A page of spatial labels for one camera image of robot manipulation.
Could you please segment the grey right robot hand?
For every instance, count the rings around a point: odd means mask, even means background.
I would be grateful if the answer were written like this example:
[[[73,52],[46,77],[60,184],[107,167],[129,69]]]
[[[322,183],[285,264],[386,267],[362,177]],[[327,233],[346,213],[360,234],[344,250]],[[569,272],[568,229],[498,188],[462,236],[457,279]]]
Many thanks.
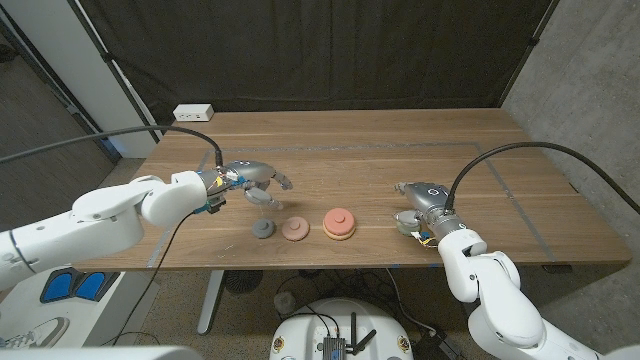
[[[394,185],[394,189],[412,205],[410,210],[394,215],[396,222],[405,228],[416,228],[424,223],[438,240],[454,231],[466,229],[453,210],[445,209],[449,195],[446,187],[425,182],[400,182]]]

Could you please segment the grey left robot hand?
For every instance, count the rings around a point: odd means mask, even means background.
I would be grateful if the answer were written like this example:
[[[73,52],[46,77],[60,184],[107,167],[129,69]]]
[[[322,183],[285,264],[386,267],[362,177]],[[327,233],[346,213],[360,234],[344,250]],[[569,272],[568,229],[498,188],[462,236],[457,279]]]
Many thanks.
[[[289,178],[269,164],[259,161],[237,160],[223,166],[199,172],[206,188],[207,202],[204,209],[210,213],[217,212],[226,204],[227,191],[242,190],[244,197],[252,204],[282,210],[283,204],[274,199],[268,192],[272,180],[283,190],[291,190]]]

